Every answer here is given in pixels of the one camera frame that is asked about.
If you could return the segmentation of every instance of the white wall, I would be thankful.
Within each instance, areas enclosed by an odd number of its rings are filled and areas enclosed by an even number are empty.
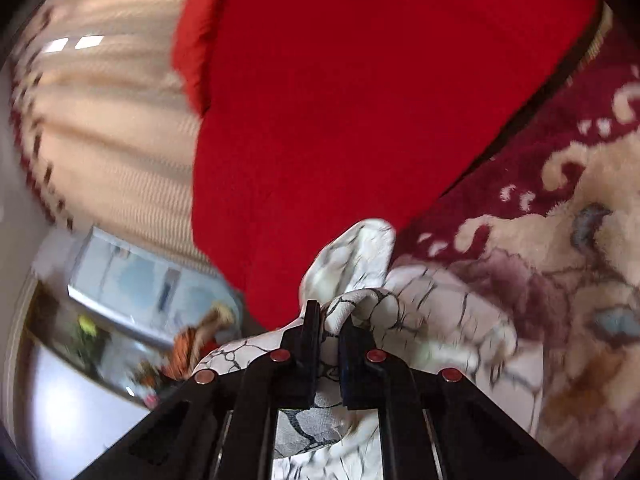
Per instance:
[[[36,275],[47,284],[59,301],[68,299],[66,285],[71,279],[83,241],[83,234],[73,234],[68,229],[52,227],[31,264]]]
[[[18,166],[9,127],[10,81],[0,71],[0,370],[20,288],[49,227]]]
[[[34,346],[28,391],[26,433],[40,480],[71,480],[148,413],[43,346]]]

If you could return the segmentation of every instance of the red screw head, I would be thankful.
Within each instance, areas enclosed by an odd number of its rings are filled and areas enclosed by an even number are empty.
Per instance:
[[[195,381],[198,384],[209,384],[215,378],[216,373],[213,370],[209,370],[208,368],[206,368],[196,373]]]
[[[444,368],[440,373],[447,383],[457,383],[462,379],[462,372],[457,368]]]
[[[291,352],[289,350],[285,350],[284,348],[278,348],[270,353],[271,360],[277,363],[283,363],[284,361],[288,361],[291,357]]]
[[[381,363],[385,359],[386,352],[384,350],[374,348],[373,350],[369,350],[367,352],[367,361],[369,361],[370,363]]]

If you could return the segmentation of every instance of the wall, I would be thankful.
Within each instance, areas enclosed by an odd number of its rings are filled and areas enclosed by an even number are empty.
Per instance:
[[[84,234],[52,227],[42,241],[31,268],[59,300],[69,300],[66,284],[71,279],[76,258],[82,249]]]
[[[20,288],[49,229],[18,166],[8,123],[9,97],[10,81],[4,67],[0,71],[0,370]]]

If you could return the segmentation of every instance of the white curtain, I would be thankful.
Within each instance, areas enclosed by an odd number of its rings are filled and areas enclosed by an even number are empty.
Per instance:
[[[47,0],[14,49],[12,104],[56,222],[206,269],[191,233],[200,121],[170,67],[182,2]]]

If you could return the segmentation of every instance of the metal rivet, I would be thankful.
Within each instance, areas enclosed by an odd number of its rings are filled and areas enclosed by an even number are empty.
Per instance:
[[[284,361],[289,360],[289,358],[291,357],[291,352],[289,352],[289,350],[286,350],[284,348],[278,348],[277,350],[274,350],[273,352],[271,352],[270,356],[272,361],[276,361],[277,363],[283,363]]]
[[[200,370],[196,373],[195,379],[198,384],[209,384],[213,379],[216,378],[216,373],[213,370],[209,370],[206,368],[205,370]]]
[[[370,363],[381,363],[386,359],[386,352],[384,350],[379,350],[378,348],[374,348],[373,350],[369,350],[367,352],[367,361]]]
[[[447,381],[447,383],[457,383],[462,379],[462,372],[457,368],[444,368],[441,370],[442,378]]]

